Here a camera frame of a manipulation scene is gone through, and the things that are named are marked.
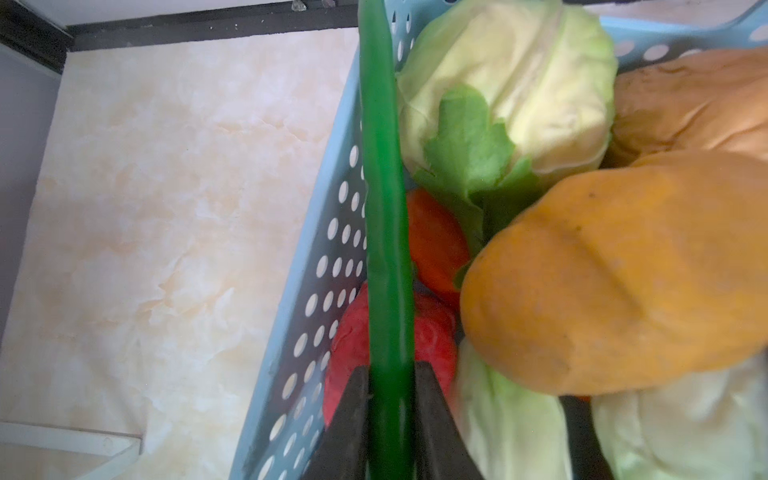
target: pale green vegetable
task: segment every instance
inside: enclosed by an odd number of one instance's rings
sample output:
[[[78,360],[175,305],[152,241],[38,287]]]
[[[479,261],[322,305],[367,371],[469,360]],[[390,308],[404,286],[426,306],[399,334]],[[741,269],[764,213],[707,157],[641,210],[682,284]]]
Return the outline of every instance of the pale green vegetable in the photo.
[[[462,0],[424,28],[397,77],[403,162],[473,253],[600,164],[616,70],[598,18],[561,0]]]
[[[485,480],[570,480],[560,400],[524,389],[487,366],[467,339],[458,351],[454,417]]]
[[[615,480],[766,480],[768,362],[592,399]]]

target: blue plastic basket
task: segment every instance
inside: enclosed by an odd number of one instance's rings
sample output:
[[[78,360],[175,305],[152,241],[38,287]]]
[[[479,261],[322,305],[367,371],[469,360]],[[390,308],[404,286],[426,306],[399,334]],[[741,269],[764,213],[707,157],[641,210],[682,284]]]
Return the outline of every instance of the blue plastic basket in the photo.
[[[415,37],[450,8],[443,0],[386,0],[399,68]],[[711,48],[768,44],[768,2],[737,20],[700,29],[603,18],[621,70]],[[290,267],[231,480],[297,480],[323,434],[323,376],[344,309],[366,278],[366,185],[359,158],[359,69],[355,56]]]

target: long green vegetable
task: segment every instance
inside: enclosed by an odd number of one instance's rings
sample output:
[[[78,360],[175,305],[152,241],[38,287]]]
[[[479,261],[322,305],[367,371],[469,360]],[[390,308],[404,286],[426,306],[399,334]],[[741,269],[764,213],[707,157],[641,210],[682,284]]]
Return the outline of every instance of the long green vegetable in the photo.
[[[361,0],[358,17],[371,305],[369,470],[372,480],[406,480],[413,475],[413,291],[392,37],[383,0]]]

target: gray wall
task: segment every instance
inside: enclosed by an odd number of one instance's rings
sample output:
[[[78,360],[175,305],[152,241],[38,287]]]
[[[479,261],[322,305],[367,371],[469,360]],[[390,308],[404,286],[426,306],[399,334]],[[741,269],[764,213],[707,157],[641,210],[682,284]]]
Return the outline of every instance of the gray wall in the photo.
[[[0,45],[0,341],[59,77]]]

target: white plastic bracket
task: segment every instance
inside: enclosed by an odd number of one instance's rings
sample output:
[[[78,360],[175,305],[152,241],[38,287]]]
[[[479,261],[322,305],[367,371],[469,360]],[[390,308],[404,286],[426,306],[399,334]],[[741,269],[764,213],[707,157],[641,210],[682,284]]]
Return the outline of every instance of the white plastic bracket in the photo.
[[[0,422],[0,443],[108,457],[75,480],[111,480],[133,465],[141,451],[141,439],[129,435],[10,422]]]

